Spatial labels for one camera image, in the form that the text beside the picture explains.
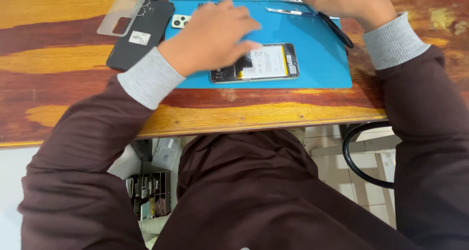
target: phone battery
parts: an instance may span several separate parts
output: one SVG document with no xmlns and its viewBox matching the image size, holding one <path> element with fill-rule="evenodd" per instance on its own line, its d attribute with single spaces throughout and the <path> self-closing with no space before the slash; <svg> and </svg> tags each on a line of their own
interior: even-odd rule
<svg viewBox="0 0 469 250">
<path fill-rule="evenodd" d="M 239 79 L 288 76 L 287 60 L 282 45 L 251 50 L 247 58 L 251 60 L 252 67 L 243 67 L 238 73 Z"/>
</svg>

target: wood grain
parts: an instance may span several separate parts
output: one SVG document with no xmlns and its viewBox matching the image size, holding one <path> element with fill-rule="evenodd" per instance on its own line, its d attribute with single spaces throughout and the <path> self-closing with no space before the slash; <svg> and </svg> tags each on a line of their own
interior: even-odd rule
<svg viewBox="0 0 469 250">
<path fill-rule="evenodd" d="M 72 103 L 103 90 L 115 37 L 96 34 L 114 0 L 2 0 L 0 147 L 38 145 Z M 468 0 L 391 0 L 409 11 L 416 33 L 440 46 L 447 71 L 469 104 Z M 342 27 L 351 89 L 177 89 L 139 137 L 237 132 L 386 118 L 382 93 L 352 19 Z"/>
</svg>

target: black cable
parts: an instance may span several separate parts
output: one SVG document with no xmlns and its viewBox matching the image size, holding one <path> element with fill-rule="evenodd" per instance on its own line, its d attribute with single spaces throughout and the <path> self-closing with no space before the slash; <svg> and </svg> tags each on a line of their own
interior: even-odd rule
<svg viewBox="0 0 469 250">
<path fill-rule="evenodd" d="M 349 145 L 350 142 L 352 141 L 352 138 L 359 134 L 362 133 L 363 131 L 374 129 L 374 128 L 379 128 L 379 127 L 389 127 L 391 126 L 388 121 L 383 121 L 383 122 L 371 122 L 368 124 L 361 125 L 359 127 L 355 127 L 352 129 L 349 133 L 344 138 L 344 143 L 342 144 L 342 152 L 344 154 L 345 161 L 349 165 L 349 167 L 357 174 L 360 178 L 368 181 L 369 183 L 373 183 L 375 185 L 378 185 L 380 187 L 385 187 L 385 188 L 394 188 L 394 182 L 388 182 L 388 181 L 381 181 L 378 179 L 373 178 L 370 175 L 367 175 L 365 172 L 361 171 L 353 162 L 352 158 L 350 157 L 350 152 L 349 152 Z"/>
</svg>

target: metal tweezers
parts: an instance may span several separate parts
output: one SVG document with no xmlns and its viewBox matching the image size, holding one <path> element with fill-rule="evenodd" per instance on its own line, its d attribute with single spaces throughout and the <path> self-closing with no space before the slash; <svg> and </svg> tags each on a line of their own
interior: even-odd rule
<svg viewBox="0 0 469 250">
<path fill-rule="evenodd" d="M 279 0 L 279 1 L 285 1 L 285 2 L 290 2 L 290 3 L 298 3 L 298 4 L 303 4 L 303 1 L 301 0 Z M 290 10 L 285 10 L 285 9 L 274 9 L 274 8 L 268 8 L 266 7 L 266 11 L 271 11 L 271 12 L 276 12 L 276 13 L 285 13 L 285 14 L 294 14 L 294 15 L 300 15 L 300 16 L 309 16 L 309 17 L 316 17 L 319 16 L 334 32 L 334 34 L 345 44 L 345 46 L 353 49 L 353 42 L 350 40 L 350 38 L 345 34 L 334 22 L 332 22 L 331 18 L 328 17 L 327 15 L 321 13 L 321 12 L 316 12 L 314 11 L 311 7 L 306 5 L 310 13 L 308 12 L 300 12 L 300 11 L 290 11 Z"/>
</svg>

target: transparent plastic film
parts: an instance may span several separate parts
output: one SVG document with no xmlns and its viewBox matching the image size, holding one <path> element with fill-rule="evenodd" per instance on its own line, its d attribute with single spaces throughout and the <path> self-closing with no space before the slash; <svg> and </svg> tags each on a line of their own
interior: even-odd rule
<svg viewBox="0 0 469 250">
<path fill-rule="evenodd" d="M 97 29 L 98 34 L 124 37 L 147 0 L 114 0 Z"/>
</svg>

